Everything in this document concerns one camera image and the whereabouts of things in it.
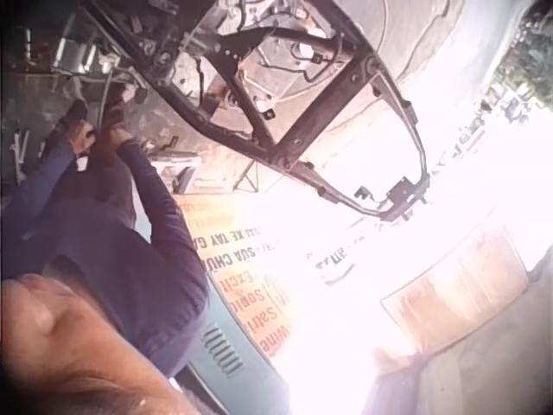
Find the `wooden board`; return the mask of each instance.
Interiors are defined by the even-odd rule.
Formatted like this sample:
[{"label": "wooden board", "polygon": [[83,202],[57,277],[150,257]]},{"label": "wooden board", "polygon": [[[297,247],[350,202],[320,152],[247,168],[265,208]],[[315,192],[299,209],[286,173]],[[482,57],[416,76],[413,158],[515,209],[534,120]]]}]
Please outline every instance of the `wooden board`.
[{"label": "wooden board", "polygon": [[421,277],[382,301],[421,354],[460,340],[528,285],[526,271],[493,215]]},{"label": "wooden board", "polygon": [[289,297],[273,266],[277,246],[255,199],[236,195],[178,196],[194,245],[232,311],[267,357],[292,330]]}]

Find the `man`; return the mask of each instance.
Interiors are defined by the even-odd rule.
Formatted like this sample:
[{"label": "man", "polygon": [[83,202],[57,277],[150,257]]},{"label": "man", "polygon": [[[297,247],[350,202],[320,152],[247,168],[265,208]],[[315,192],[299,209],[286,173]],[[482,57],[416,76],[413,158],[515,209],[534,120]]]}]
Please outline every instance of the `man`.
[{"label": "man", "polygon": [[[45,413],[195,413],[166,378],[200,335],[207,275],[115,97],[98,137],[75,102],[2,213],[3,365]],[[130,175],[151,244],[133,230]]]}]

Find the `vent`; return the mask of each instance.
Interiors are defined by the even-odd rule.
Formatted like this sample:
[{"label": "vent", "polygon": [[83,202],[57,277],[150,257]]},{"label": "vent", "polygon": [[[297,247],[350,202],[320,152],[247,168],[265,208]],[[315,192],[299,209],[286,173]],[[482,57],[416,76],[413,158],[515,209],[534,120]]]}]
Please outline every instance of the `vent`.
[{"label": "vent", "polygon": [[201,342],[227,378],[232,378],[245,368],[242,359],[217,324],[212,324],[206,330]]}]

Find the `orange sign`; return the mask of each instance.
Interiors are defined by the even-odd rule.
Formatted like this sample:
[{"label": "orange sign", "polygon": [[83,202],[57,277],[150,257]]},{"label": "orange sign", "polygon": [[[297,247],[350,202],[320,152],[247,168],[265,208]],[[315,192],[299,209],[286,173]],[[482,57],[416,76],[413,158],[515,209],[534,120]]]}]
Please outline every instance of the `orange sign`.
[{"label": "orange sign", "polygon": [[269,358],[275,356],[291,331],[289,300],[272,271],[278,249],[255,199],[186,195],[176,200],[219,292],[253,341]]}]

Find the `sign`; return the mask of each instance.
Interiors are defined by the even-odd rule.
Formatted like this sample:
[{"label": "sign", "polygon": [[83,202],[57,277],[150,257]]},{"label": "sign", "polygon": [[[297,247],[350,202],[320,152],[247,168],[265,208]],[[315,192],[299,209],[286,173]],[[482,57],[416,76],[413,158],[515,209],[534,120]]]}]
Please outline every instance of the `sign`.
[{"label": "sign", "polygon": [[245,195],[184,195],[177,203],[194,247],[232,312],[269,358],[290,335],[289,296],[273,266],[277,242]]}]

